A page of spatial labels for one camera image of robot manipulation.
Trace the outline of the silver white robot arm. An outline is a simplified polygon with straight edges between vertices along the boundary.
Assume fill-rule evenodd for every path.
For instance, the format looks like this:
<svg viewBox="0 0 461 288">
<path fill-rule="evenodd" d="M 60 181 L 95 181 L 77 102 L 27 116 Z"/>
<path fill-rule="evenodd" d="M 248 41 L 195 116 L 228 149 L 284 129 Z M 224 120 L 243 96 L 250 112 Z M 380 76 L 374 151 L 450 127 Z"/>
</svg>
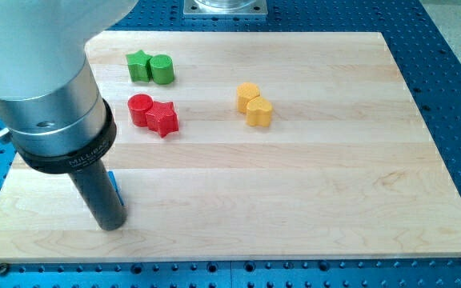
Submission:
<svg viewBox="0 0 461 288">
<path fill-rule="evenodd" d="M 135 4 L 0 1 L 0 139 L 32 169 L 68 174 L 104 230 L 126 221 L 126 207 L 102 163 L 117 128 L 85 46 Z"/>
</svg>

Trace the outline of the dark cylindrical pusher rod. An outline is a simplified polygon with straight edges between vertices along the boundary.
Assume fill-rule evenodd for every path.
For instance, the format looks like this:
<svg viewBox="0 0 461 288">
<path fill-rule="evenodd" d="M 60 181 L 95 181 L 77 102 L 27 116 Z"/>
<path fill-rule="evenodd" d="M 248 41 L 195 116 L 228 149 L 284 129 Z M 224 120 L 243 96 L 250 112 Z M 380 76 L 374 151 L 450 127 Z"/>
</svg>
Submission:
<svg viewBox="0 0 461 288">
<path fill-rule="evenodd" d="M 69 176 L 101 229 L 116 230 L 125 223 L 126 207 L 101 160 Z"/>
</svg>

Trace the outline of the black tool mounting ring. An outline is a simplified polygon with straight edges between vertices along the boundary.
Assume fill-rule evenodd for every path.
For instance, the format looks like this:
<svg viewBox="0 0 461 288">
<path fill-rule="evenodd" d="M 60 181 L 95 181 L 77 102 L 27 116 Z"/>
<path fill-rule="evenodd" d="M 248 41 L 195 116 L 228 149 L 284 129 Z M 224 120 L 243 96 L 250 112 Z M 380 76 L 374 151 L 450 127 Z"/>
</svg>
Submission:
<svg viewBox="0 0 461 288">
<path fill-rule="evenodd" d="M 117 135 L 110 105 L 105 99 L 102 102 L 106 111 L 104 126 L 84 147 L 60 156 L 39 156 L 14 144 L 17 153 L 30 168 L 46 174 L 74 173 L 96 163 L 110 150 Z"/>
</svg>

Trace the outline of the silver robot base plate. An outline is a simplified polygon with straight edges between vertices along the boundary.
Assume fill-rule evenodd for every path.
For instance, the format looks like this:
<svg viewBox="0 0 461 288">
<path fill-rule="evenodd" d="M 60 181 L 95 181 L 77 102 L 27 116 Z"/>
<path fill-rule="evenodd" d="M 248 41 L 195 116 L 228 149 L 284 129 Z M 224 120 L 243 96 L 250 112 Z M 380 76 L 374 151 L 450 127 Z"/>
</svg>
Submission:
<svg viewBox="0 0 461 288">
<path fill-rule="evenodd" d="M 188 16 L 267 15 L 267 0 L 184 0 Z"/>
</svg>

